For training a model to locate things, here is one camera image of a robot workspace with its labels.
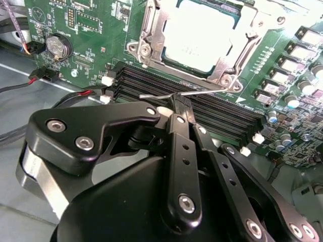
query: cpu socket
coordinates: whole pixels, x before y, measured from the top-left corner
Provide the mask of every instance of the cpu socket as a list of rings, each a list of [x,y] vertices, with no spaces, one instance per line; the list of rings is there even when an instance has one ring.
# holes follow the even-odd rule
[[[144,68],[206,89],[241,92],[243,68],[267,31],[283,28],[286,16],[274,2],[226,2],[148,0],[140,38],[127,50]]]

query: capacitor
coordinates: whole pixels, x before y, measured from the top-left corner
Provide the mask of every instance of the capacitor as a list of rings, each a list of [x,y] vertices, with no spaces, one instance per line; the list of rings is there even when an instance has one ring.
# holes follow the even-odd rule
[[[269,111],[267,113],[267,116],[268,116],[268,122],[271,123],[271,124],[275,124],[277,123],[278,121],[278,118],[277,118],[277,113],[276,111]]]
[[[313,75],[319,80],[323,80],[323,65],[317,65],[312,68]]]
[[[275,149],[276,149],[276,151],[282,151],[285,149],[285,146],[283,146],[283,144],[280,140],[277,140],[277,141],[275,141]]]
[[[308,142],[308,141],[310,141],[310,140],[311,140],[311,135],[310,135],[310,134],[303,134],[303,135],[301,136],[301,139],[302,139],[302,141],[304,141],[304,142]]]
[[[292,137],[289,134],[281,135],[281,142],[283,146],[289,146],[292,143]]]
[[[297,108],[299,106],[299,101],[294,95],[289,95],[285,98],[285,102],[289,108]]]
[[[297,87],[306,96],[313,94],[313,92],[316,90],[316,88],[314,86],[312,86],[312,84],[307,80],[301,81],[297,85]]]

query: white connector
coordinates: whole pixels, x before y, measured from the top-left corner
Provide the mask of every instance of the white connector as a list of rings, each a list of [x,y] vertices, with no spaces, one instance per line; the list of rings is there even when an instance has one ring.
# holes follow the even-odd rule
[[[100,101],[103,102],[104,104],[110,103],[111,100],[112,98],[110,96],[107,96],[107,95],[100,96]]]
[[[260,133],[255,133],[252,137],[252,140],[257,144],[262,144],[265,141],[264,136],[262,136]]]
[[[251,154],[251,150],[249,150],[247,147],[242,147],[240,149],[240,154],[244,155],[245,157],[248,157]]]
[[[174,111],[172,111],[167,107],[157,107],[157,111],[166,117],[170,117],[171,115],[174,114]]]
[[[114,79],[112,77],[102,77],[101,83],[108,87],[112,86]]]

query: chip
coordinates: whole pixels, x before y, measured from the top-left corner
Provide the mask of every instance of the chip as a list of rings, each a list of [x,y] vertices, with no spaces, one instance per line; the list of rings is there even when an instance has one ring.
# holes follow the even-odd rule
[[[120,13],[129,16],[130,15],[130,10],[128,9],[128,7],[122,7],[120,10]]]
[[[300,31],[299,35],[300,40],[304,43],[311,45],[321,45],[323,43],[323,36],[314,31],[304,29]]]
[[[263,84],[263,90],[271,94],[276,94],[279,91],[279,86],[274,82],[266,81]]]
[[[272,98],[269,95],[263,94],[263,93],[257,93],[256,94],[256,100],[261,102],[261,103],[271,103]]]
[[[315,115],[314,118],[312,118],[311,122],[312,123],[319,123],[323,121],[323,117]]]
[[[216,35],[216,40],[212,31],[214,23],[221,23],[217,24],[217,32],[221,34]],[[181,1],[176,14],[165,25],[165,56],[209,72],[232,47],[230,37],[234,26],[232,16],[193,1]]]
[[[296,157],[296,158],[303,159],[303,158],[305,158],[305,157],[306,157],[306,155],[301,154],[301,153],[297,153],[297,154],[295,155],[295,157]]]
[[[286,115],[284,115],[284,114],[280,114],[280,115],[278,116],[278,121],[279,121],[279,122],[282,122],[282,121],[284,121],[285,119],[287,119],[287,116],[286,116]]]
[[[283,128],[283,127],[278,127],[277,129],[276,129],[276,132],[277,133],[282,133],[282,132],[284,132],[285,131],[285,129]]]
[[[288,118],[285,119],[285,121],[286,122],[291,122],[291,121],[293,121],[293,119],[291,117],[288,117]]]
[[[294,45],[291,47],[291,51],[289,53],[292,57],[296,57],[298,59],[308,59],[316,56],[316,52],[306,49],[305,47]]]

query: silver bolt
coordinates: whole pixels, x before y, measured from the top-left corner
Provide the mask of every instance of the silver bolt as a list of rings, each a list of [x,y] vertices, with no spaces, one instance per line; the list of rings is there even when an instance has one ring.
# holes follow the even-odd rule
[[[258,224],[256,224],[255,222],[253,222],[252,220],[248,219],[247,220],[247,227],[249,229],[249,231],[252,233],[252,235],[257,238],[257,239],[261,239],[262,237],[262,232],[261,229],[259,227]]]
[[[308,237],[310,237],[311,239],[315,238],[315,234],[313,233],[313,231],[306,225],[302,225],[305,233],[308,235]]]
[[[76,78],[79,76],[79,71],[77,69],[72,69],[71,76]]]
[[[285,22],[286,18],[285,17],[278,17],[277,22],[279,25],[283,24]]]
[[[229,153],[234,155],[234,150],[231,147],[227,147],[227,150],[228,150]]]
[[[206,134],[206,129],[205,128],[199,127],[198,129],[202,132],[202,134]]]
[[[311,140],[311,135],[309,134],[304,134],[301,136],[301,139],[304,141],[304,142],[308,142]]]
[[[52,132],[60,133],[66,129],[66,126],[62,121],[51,120],[47,123],[47,128]]]
[[[295,224],[291,223],[289,227],[291,228],[293,234],[296,235],[296,237],[303,238],[302,231]]]
[[[76,146],[85,151],[89,151],[94,148],[94,142],[89,137],[81,136],[75,141]]]
[[[185,120],[182,118],[182,117],[177,117],[177,121],[180,122],[180,123],[185,123]]]
[[[129,50],[130,51],[135,51],[136,50],[136,47],[134,45],[129,45]]]
[[[229,75],[224,75],[221,80],[220,83],[225,86],[228,87],[232,82],[232,78]]]
[[[151,48],[150,48],[150,46],[148,44],[145,44],[140,48],[140,53],[143,56],[149,56],[150,52],[151,52]]]
[[[152,108],[148,107],[147,108],[147,112],[150,113],[151,115],[155,115],[156,114],[156,111],[153,110]]]
[[[180,207],[183,209],[185,213],[193,213],[195,211],[195,205],[192,199],[189,197],[182,195],[179,197]]]
[[[233,87],[233,90],[234,91],[240,91],[241,90],[241,86],[240,85],[235,85],[234,87]]]

